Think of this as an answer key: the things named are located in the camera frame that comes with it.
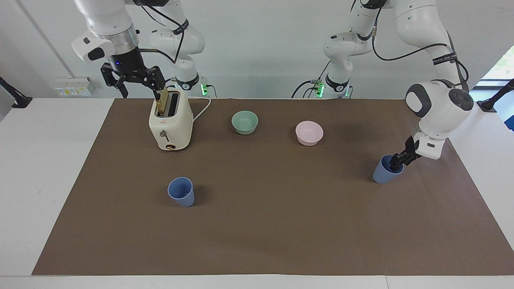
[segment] white wall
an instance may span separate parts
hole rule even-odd
[[[117,91],[103,84],[99,72],[103,62],[85,64],[71,48],[70,42],[86,29],[72,0],[0,2],[0,41],[12,43],[0,50],[0,73],[5,78],[26,94],[54,97],[53,79],[69,76],[44,38],[31,26],[30,17],[16,7],[17,2],[26,7],[71,72],[92,78],[98,88],[95,96],[119,97]],[[322,39],[348,31],[346,18],[352,4],[351,0],[182,2],[191,24],[204,34],[207,42],[204,53],[194,57],[198,70],[216,86],[220,97],[290,97],[299,83],[319,75],[327,62]],[[514,45],[513,38],[499,32],[511,25],[514,2],[440,0],[438,9],[461,61],[472,74],[470,85],[474,86]],[[138,7],[128,7],[128,11],[142,32],[140,47],[149,47],[146,35],[159,26]],[[384,10],[377,50],[385,57],[393,57],[413,49],[397,36],[393,11]],[[163,57],[145,55],[145,59],[148,66],[158,64],[165,76],[172,75]],[[354,97],[403,98],[412,83],[435,77],[427,53],[395,62],[382,62],[370,53],[354,57],[353,62]],[[37,81],[38,87],[26,79]],[[128,89],[130,97],[152,97],[149,90],[136,84]]]

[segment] brown tabletop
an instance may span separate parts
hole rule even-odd
[[[514,275],[450,141],[373,182],[418,122],[403,101],[213,100],[176,152],[157,147],[151,104],[114,101],[34,275]],[[240,110],[259,116],[251,135],[230,124]],[[303,120],[324,129],[314,147],[296,140]],[[179,176],[191,208],[167,195]]]

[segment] blue cup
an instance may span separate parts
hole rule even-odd
[[[401,167],[395,171],[391,170],[391,164],[389,162],[392,158],[392,155],[385,155],[382,157],[375,169],[375,172],[373,172],[373,179],[375,182],[385,184],[403,172],[403,164],[401,164]]]
[[[178,177],[168,185],[168,195],[183,207],[194,203],[193,183],[186,177]]]

